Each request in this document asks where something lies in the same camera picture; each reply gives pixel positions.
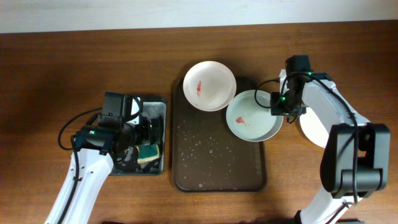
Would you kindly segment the pale green plate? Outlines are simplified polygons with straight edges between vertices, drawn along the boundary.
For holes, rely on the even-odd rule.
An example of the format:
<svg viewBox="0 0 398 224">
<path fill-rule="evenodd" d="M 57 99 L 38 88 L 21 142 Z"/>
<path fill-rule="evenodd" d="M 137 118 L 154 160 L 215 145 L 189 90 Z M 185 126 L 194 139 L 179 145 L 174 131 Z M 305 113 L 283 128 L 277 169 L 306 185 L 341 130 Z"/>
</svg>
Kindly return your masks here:
<svg viewBox="0 0 398 224">
<path fill-rule="evenodd" d="M 244 91 L 234 97 L 226 110 L 226 122 L 231 132 L 249 142 L 261 142 L 277 134 L 284 117 L 271 115 L 269 108 L 255 101 L 255 90 Z"/>
</svg>

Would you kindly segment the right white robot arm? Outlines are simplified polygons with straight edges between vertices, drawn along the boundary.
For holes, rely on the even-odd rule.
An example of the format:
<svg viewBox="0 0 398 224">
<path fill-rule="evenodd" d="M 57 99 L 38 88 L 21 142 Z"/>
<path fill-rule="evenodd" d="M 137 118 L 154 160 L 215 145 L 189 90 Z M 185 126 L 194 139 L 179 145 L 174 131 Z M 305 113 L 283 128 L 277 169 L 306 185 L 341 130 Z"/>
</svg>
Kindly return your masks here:
<svg viewBox="0 0 398 224">
<path fill-rule="evenodd" d="M 361 116 L 339 93 L 332 77 L 314 72 L 309 57 L 293 55 L 271 94 L 271 113 L 295 122 L 311 109 L 328 140 L 320 164 L 322 187 L 293 223 L 336 223 L 351 207 L 387 184 L 391 133 Z"/>
</svg>

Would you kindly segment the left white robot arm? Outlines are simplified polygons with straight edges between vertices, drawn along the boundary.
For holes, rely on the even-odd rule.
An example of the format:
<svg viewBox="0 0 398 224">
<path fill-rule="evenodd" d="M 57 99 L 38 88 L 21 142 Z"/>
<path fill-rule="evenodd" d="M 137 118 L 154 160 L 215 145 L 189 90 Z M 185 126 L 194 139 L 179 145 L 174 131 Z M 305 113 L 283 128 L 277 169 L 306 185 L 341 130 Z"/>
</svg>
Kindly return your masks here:
<svg viewBox="0 0 398 224">
<path fill-rule="evenodd" d="M 87 223 L 108 176 L 155 176 L 164 170 L 167 100 L 107 92 L 102 107 L 70 136 L 68 173 L 46 223 Z"/>
</svg>

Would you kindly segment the green and yellow sponge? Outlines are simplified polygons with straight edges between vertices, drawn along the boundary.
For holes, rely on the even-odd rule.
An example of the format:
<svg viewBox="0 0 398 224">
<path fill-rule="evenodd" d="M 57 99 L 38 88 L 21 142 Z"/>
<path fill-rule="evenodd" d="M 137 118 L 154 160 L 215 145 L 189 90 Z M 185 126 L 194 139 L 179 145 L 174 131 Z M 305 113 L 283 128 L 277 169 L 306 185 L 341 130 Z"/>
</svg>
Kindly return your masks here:
<svg viewBox="0 0 398 224">
<path fill-rule="evenodd" d="M 153 161 L 160 157 L 159 147 L 156 144 L 138 147 L 139 155 L 137 158 L 138 163 L 145 163 Z"/>
</svg>

